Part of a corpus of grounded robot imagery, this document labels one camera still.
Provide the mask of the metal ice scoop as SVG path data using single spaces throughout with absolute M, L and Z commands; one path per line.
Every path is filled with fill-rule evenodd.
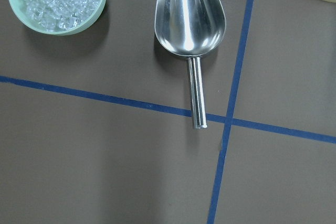
M 193 127 L 207 128 L 201 59 L 224 38 L 221 0 L 156 0 L 154 31 L 164 49 L 186 61 Z

